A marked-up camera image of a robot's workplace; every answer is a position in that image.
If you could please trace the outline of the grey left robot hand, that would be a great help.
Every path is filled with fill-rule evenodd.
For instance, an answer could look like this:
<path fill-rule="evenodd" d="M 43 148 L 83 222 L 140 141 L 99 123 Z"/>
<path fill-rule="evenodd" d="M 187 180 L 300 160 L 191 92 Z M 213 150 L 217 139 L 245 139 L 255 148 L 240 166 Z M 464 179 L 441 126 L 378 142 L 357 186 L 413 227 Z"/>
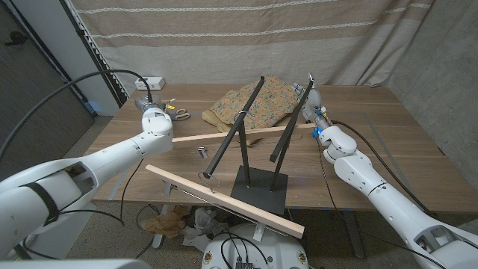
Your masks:
<path fill-rule="evenodd" d="M 174 101 L 174 99 L 168 102 L 162 102 L 159 95 L 151 95 L 151 97 L 148 95 L 140 95 L 134 98 L 136 107 L 142 112 L 149 108 L 160 108 L 162 110 L 174 109 L 175 107 L 170 104 L 171 101 Z"/>

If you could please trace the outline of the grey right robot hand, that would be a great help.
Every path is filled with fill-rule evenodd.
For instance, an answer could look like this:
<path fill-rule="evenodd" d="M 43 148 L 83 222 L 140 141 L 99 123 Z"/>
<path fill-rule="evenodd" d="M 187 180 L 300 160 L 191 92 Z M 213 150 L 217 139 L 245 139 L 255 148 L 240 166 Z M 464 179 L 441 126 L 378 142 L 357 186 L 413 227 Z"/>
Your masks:
<path fill-rule="evenodd" d="M 307 100 L 302 105 L 302 115 L 307 123 L 314 123 L 320 130 L 327 129 L 332 125 L 330 119 L 326 116 L 326 109 L 322 103 L 322 97 L 317 89 L 314 76 L 309 73 L 308 80 L 313 82 L 312 88 L 308 94 Z"/>

